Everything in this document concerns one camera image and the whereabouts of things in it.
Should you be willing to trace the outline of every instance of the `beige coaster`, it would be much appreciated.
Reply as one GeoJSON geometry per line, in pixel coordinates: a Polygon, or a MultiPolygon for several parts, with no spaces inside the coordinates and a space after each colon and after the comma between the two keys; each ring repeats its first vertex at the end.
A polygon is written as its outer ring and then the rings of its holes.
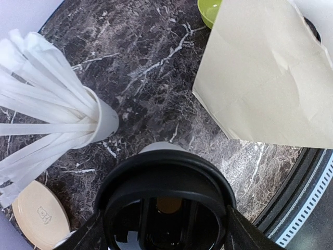
{"type": "Polygon", "coordinates": [[[33,181],[14,201],[16,221],[32,244],[51,250],[70,232],[66,212],[54,193],[33,181]]]}

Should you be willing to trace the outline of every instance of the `dark marble surface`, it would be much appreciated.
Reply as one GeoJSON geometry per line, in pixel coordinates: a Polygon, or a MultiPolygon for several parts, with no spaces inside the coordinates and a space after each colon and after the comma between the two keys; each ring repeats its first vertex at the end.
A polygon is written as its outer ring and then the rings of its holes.
{"type": "MultiPolygon", "coordinates": [[[[273,197],[301,149],[228,140],[195,99],[191,88],[209,32],[191,0],[67,0],[41,30],[121,120],[116,135],[67,152],[39,177],[64,204],[72,229],[92,214],[105,176],[156,141],[215,164],[251,221],[273,197]]],[[[0,111],[0,122],[31,121],[0,111]]],[[[1,159],[37,138],[0,137],[1,159]]],[[[4,212],[15,223],[11,209],[4,212]]]]}

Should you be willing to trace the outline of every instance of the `green bowl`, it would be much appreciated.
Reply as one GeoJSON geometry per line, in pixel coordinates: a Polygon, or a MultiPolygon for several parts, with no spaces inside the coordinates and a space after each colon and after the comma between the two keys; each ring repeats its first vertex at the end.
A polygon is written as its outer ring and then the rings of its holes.
{"type": "Polygon", "coordinates": [[[222,0],[198,0],[198,9],[203,22],[208,28],[212,28],[219,12],[222,0]]]}

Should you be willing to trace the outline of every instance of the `paper bag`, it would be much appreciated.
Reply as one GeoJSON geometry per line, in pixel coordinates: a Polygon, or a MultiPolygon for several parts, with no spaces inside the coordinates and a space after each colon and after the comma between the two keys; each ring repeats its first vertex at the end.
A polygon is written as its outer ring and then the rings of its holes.
{"type": "Polygon", "coordinates": [[[223,0],[193,93],[231,139],[333,148],[332,63],[286,0],[223,0]]]}

